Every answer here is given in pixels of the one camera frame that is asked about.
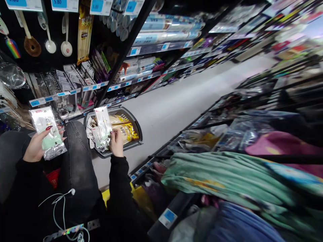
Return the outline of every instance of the white spoon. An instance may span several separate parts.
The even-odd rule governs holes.
[[[73,52],[73,48],[70,42],[68,42],[68,12],[65,12],[65,22],[66,22],[66,41],[61,44],[61,51],[63,56],[69,57]]]

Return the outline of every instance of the aisle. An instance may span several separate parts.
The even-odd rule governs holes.
[[[144,144],[124,152],[129,172],[221,96],[232,92],[245,78],[274,63],[264,56],[256,56],[237,65],[226,62],[122,103],[137,118],[143,132]],[[101,159],[93,152],[93,166],[99,188],[105,190],[109,184],[110,158]]]

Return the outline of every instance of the person's right hand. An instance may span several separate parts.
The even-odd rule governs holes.
[[[123,138],[121,131],[119,129],[113,129],[110,134],[110,149],[112,153],[116,157],[123,157]]]

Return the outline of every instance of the leg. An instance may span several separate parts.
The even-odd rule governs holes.
[[[0,136],[0,202],[8,197],[16,176],[16,163],[26,152],[31,138],[23,132],[8,131]]]
[[[100,198],[98,181],[94,173],[90,148],[85,127],[81,122],[72,121],[66,126],[67,139],[64,141],[67,152],[63,154],[63,163],[58,177],[57,192],[66,193],[75,189],[75,195],[66,197],[66,226],[83,223],[92,212]]]

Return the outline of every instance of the blurry products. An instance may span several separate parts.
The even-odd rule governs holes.
[[[92,35],[93,15],[90,15],[90,8],[79,5],[80,17],[78,20],[78,44],[77,44],[77,65],[89,60],[90,41]]]

